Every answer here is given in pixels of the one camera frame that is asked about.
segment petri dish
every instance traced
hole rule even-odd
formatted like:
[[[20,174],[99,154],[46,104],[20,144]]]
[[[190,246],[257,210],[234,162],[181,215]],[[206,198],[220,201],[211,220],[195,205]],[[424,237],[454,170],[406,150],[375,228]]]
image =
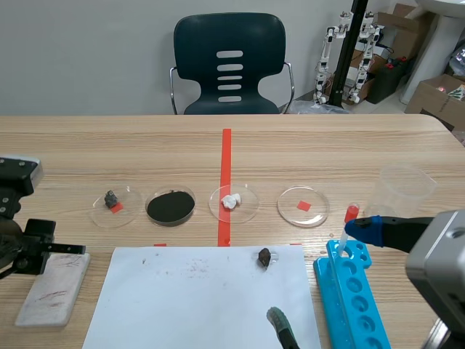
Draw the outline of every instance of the petri dish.
[[[280,195],[278,211],[291,224],[311,228],[323,224],[328,218],[329,202],[320,191],[298,185]]]
[[[145,202],[149,219],[164,227],[175,227],[193,215],[195,195],[183,185],[169,185],[156,190]]]
[[[105,194],[111,190],[122,204],[122,209],[113,213],[105,205]],[[140,193],[129,187],[122,185],[109,187],[103,190],[104,194],[94,201],[90,217],[95,225],[102,228],[117,228],[132,222],[142,210],[142,196]]]
[[[240,205],[226,209],[221,199],[228,194],[239,194]],[[216,189],[209,200],[210,211],[218,220],[228,223],[244,223],[251,220],[259,209],[259,197],[247,184],[231,184]]]

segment black chair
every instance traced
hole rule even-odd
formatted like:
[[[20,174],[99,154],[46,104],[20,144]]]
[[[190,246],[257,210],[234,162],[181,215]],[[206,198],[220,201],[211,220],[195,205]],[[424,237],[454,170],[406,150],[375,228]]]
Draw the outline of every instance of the black chair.
[[[259,81],[275,75],[284,61],[286,32],[274,15],[266,13],[219,13],[181,19],[174,29],[174,56],[177,66],[169,71],[171,104],[174,102],[173,71],[181,79],[197,81],[201,96],[185,114],[279,114],[273,102],[258,91]]]

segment test tube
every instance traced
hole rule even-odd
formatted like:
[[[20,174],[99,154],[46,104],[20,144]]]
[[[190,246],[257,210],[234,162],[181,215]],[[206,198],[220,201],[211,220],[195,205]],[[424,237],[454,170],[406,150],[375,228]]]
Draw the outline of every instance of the test tube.
[[[347,207],[346,217],[344,218],[344,228],[342,228],[342,235],[341,235],[341,238],[339,239],[339,245],[337,246],[337,254],[340,257],[342,256],[342,252],[344,252],[344,249],[346,248],[347,239],[349,238],[349,236],[347,235],[345,231],[345,223],[357,218],[359,211],[360,211],[360,206],[355,202],[352,202]]]

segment floor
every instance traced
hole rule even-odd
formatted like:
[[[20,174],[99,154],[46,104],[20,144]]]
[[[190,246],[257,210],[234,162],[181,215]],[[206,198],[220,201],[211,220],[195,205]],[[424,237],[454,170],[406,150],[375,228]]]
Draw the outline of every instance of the floor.
[[[344,109],[358,114],[404,114],[407,105],[400,102],[401,92],[402,89],[398,89],[393,95],[378,104],[371,104],[364,100],[359,104],[344,104]]]

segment red tape line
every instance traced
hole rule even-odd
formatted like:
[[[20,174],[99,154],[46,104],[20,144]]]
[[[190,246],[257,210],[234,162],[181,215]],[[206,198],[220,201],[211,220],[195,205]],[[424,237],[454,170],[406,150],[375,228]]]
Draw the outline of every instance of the red tape line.
[[[231,129],[223,129],[221,176],[219,179],[218,246],[231,246],[231,211],[221,199],[231,194]]]

